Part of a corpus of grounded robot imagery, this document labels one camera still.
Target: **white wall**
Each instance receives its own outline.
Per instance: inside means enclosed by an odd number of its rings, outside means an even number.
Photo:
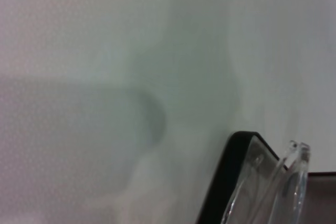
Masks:
[[[0,0],[0,222],[190,223],[235,130],[335,170],[335,2]]]

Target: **wall surface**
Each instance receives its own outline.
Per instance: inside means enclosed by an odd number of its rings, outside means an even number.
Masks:
[[[0,0],[0,223],[192,223],[235,130],[336,170],[336,0]]]

